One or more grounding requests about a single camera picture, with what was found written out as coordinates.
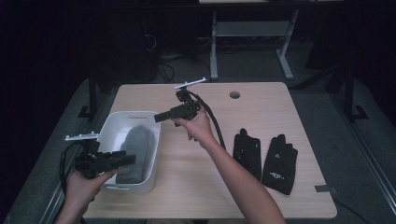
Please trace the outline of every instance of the wooden table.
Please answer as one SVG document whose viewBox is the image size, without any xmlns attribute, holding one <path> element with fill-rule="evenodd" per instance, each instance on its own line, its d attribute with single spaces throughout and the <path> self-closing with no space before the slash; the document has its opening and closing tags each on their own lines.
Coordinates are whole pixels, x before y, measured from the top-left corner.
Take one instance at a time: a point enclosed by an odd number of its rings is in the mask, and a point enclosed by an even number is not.
<svg viewBox="0 0 396 224">
<path fill-rule="evenodd" d="M 283 133 L 299 151 L 290 196 L 268 189 L 285 218 L 331 218 L 337 211 L 309 144 L 289 91 L 283 83 L 202 83 L 188 87 L 203 98 L 218 120 L 227 151 L 241 128 L 262 141 L 262 165 L 272 137 Z M 231 91 L 241 94 L 232 99 Z M 111 112 L 164 112 L 180 104 L 172 84 L 120 87 Z M 241 218 L 214 163 L 186 130 L 163 122 L 160 158 L 154 189 L 145 194 L 102 190 L 85 218 Z"/>
</svg>

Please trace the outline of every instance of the black cable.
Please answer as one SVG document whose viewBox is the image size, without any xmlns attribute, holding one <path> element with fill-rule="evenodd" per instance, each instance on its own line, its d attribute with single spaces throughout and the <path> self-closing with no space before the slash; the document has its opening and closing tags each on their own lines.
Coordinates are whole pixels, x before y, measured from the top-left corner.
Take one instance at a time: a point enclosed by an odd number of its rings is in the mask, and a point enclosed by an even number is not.
<svg viewBox="0 0 396 224">
<path fill-rule="evenodd" d="M 203 100 L 199 95 L 197 95 L 197 94 L 195 94 L 195 93 L 193 93 L 193 92 L 191 92 L 191 91 L 187 91 L 187 92 L 188 92 L 190 95 L 192 95 L 193 97 L 195 97 L 195 99 L 197 99 L 197 100 L 199 101 L 199 103 L 204 107 L 204 109 L 206 110 L 207 114 L 208 114 L 209 117 L 212 119 L 213 124 L 215 125 L 216 132 L 218 133 L 218 137 L 219 137 L 219 141 L 220 141 L 221 146 L 222 146 L 224 149 L 226 149 L 226 148 L 225 148 L 225 144 L 224 144 L 224 140 L 223 140 L 223 137 L 222 137 L 222 134 L 221 134 L 221 130 L 220 130 L 220 127 L 219 127 L 219 124 L 218 124 L 218 121 L 216 120 L 215 116 L 213 115 L 213 112 L 212 112 L 212 110 L 210 109 L 209 105 L 207 105 L 207 104 L 204 102 L 204 100 Z"/>
<path fill-rule="evenodd" d="M 343 206 L 344 208 L 346 208 L 347 210 L 349 210 L 349 212 L 353 213 L 355 216 L 357 216 L 358 218 L 360 218 L 364 223 L 366 224 L 371 224 L 371 222 L 369 220 L 367 220 L 365 217 L 363 217 L 361 214 L 359 214 L 358 212 L 356 212 L 355 210 L 353 210 L 352 208 L 350 208 L 349 206 L 347 206 L 344 203 L 341 203 L 340 201 L 332 198 L 334 200 L 335 203 L 338 203 L 339 205 Z"/>
<path fill-rule="evenodd" d="M 84 145 L 81 142 L 76 141 L 76 142 L 71 143 L 69 146 L 67 146 L 64 149 L 64 152 L 61 154 L 61 162 L 60 162 L 60 167 L 59 167 L 59 178 L 61 180 L 61 187 L 62 187 L 62 191 L 64 192 L 64 195 L 66 195 L 66 186 L 67 186 L 67 175 L 64 171 L 64 165 L 66 162 L 67 151 L 73 146 L 84 147 Z"/>
<path fill-rule="evenodd" d="M 60 177 L 60 180 L 61 180 L 61 187 L 62 187 L 62 191 L 63 191 L 64 195 L 66 195 L 67 177 L 69 176 L 70 172 L 71 172 L 72 169 L 73 169 L 73 167 L 71 167 L 71 168 L 69 168 L 69 169 L 67 170 L 67 172 L 65 172 L 65 171 L 64 171 L 64 169 L 65 169 L 64 165 L 66 164 L 67 152 L 68 152 L 68 150 L 69 150 L 71 147 L 73 147 L 73 146 L 82 146 L 82 147 L 83 147 L 83 150 L 88 150 L 88 149 L 86 148 L 87 145 L 84 145 L 83 142 L 81 142 L 81 141 L 76 141 L 76 142 L 71 143 L 69 146 L 67 146 L 67 147 L 64 149 L 64 152 L 61 154 L 61 161 L 60 161 L 60 167 L 59 167 L 59 177 Z M 61 210 L 63 209 L 63 207 L 64 207 L 64 203 L 61 204 L 61 207 L 59 208 L 59 211 L 58 211 L 58 213 L 57 213 L 57 216 L 59 216 L 59 214 L 60 214 Z M 81 223 L 81 224 L 86 224 L 87 222 L 86 222 L 86 221 L 84 220 L 84 218 L 82 217 L 81 220 L 80 220 L 80 223 Z"/>
<path fill-rule="evenodd" d="M 202 59 L 200 59 L 200 58 L 197 58 L 196 60 L 198 60 L 199 62 L 203 63 L 204 66 L 207 68 L 207 70 L 210 71 L 210 66 L 209 66 L 204 60 L 202 60 Z"/>
<path fill-rule="evenodd" d="M 161 63 L 170 63 L 175 60 L 181 60 L 181 59 L 189 59 L 187 55 L 184 54 L 174 54 L 174 56 L 162 56 Z"/>
<path fill-rule="evenodd" d="M 248 47 L 245 47 L 245 49 L 241 49 L 242 48 L 241 45 L 236 42 L 219 43 L 217 48 L 218 48 L 217 54 L 235 54 L 248 49 Z"/>
<path fill-rule="evenodd" d="M 165 83 L 175 82 L 173 80 L 175 77 L 175 70 L 173 69 L 173 67 L 168 64 L 165 64 L 165 63 L 160 63 L 159 65 L 161 65 L 163 67 L 163 70 L 161 71 L 160 69 L 158 69 L 158 72 L 165 79 Z M 166 74 L 165 67 L 168 67 L 171 70 L 172 75 L 170 77 Z"/>
</svg>

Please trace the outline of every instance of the white plastic bin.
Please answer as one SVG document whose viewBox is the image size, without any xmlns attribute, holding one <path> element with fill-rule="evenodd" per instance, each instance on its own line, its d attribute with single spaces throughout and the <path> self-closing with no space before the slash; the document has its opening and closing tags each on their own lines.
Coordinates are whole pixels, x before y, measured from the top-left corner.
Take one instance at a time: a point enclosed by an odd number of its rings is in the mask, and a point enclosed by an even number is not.
<svg viewBox="0 0 396 224">
<path fill-rule="evenodd" d="M 144 163 L 141 183 L 116 184 L 117 175 L 114 175 L 103 185 L 104 189 L 132 193 L 146 193 L 152 190 L 157 173 L 158 147 L 161 143 L 161 123 L 155 122 L 154 115 L 156 114 L 158 113 L 152 111 L 120 111 L 108 116 L 97 139 L 100 142 L 98 151 L 119 151 L 128 132 L 139 125 L 143 125 L 154 133 L 155 142 L 152 147 L 148 148 L 148 160 Z"/>
</svg>

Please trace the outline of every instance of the dark background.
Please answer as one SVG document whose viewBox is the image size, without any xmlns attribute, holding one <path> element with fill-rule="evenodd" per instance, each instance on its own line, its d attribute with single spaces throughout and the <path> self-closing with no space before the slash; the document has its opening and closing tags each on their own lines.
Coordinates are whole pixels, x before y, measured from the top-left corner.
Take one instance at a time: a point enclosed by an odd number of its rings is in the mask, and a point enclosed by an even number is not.
<svg viewBox="0 0 396 224">
<path fill-rule="evenodd" d="M 281 11 L 271 12 L 282 17 Z M 234 19 L 235 13 L 222 13 Z M 243 11 L 237 15 L 261 19 Z M 315 39 L 309 67 L 325 69 L 340 59 L 351 64 L 396 125 L 395 15 L 395 6 L 385 3 L 347 5 L 328 14 L 305 10 L 293 37 Z M 69 2 L 0 1 L 0 221 L 83 80 L 94 74 L 101 91 L 150 82 L 160 52 L 147 53 L 144 33 L 160 37 L 164 47 L 193 55 L 196 37 L 210 36 L 210 22 L 210 11 L 203 10 L 95 14 Z"/>
</svg>

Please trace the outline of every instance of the round hole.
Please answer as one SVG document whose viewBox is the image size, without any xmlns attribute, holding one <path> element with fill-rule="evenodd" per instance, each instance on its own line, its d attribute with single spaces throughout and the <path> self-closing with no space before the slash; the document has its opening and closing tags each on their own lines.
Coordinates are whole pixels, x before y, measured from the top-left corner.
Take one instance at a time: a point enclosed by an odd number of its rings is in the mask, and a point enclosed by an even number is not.
<svg viewBox="0 0 396 224">
<path fill-rule="evenodd" d="M 237 91 L 232 91 L 232 92 L 230 92 L 230 97 L 233 99 L 238 99 L 239 97 L 241 97 L 241 93 L 239 93 Z"/>
</svg>

